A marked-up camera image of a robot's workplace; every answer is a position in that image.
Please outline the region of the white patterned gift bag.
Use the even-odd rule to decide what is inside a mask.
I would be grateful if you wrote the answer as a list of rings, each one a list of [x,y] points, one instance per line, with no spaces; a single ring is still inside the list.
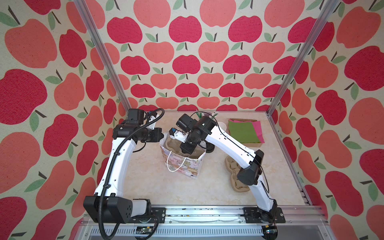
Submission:
[[[161,153],[167,170],[180,173],[192,179],[197,179],[203,166],[206,149],[197,146],[191,155],[182,153],[182,142],[174,140],[169,133],[160,141]]]

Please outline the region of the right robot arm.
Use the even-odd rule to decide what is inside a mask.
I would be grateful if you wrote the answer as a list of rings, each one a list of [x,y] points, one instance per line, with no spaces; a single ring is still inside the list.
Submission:
[[[183,114],[176,128],[169,130],[170,137],[181,142],[184,154],[192,154],[202,142],[208,142],[221,149],[241,167],[237,174],[241,183],[249,186],[257,201],[259,219],[264,223],[273,223],[277,213],[277,201],[269,193],[269,184],[265,180],[262,162],[264,152],[254,151],[235,140],[219,126],[213,116],[206,113],[199,120]]]

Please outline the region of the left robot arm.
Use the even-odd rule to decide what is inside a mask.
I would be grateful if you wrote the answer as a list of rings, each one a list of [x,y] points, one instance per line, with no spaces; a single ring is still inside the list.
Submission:
[[[162,108],[148,113],[130,109],[127,118],[113,129],[112,151],[106,169],[94,194],[86,196],[83,203],[88,215],[98,224],[104,240],[111,240],[119,226],[129,223],[131,219],[154,221],[145,239],[157,230],[160,219],[152,213],[151,201],[125,199],[123,185],[137,143],[158,143],[164,137],[162,128],[155,126],[164,114]]]

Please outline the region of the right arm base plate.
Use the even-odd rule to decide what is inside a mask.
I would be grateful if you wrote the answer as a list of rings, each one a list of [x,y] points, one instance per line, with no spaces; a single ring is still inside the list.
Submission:
[[[241,216],[245,218],[247,224],[286,223],[285,215],[281,208],[276,208],[275,213],[272,214],[259,208],[245,207],[243,208],[243,214]]]

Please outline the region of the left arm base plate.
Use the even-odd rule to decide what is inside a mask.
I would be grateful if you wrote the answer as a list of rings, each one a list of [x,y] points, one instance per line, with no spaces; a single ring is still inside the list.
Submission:
[[[135,216],[129,220],[130,224],[154,224],[155,220],[159,221],[159,224],[165,222],[166,208],[152,208],[149,214],[141,216]]]

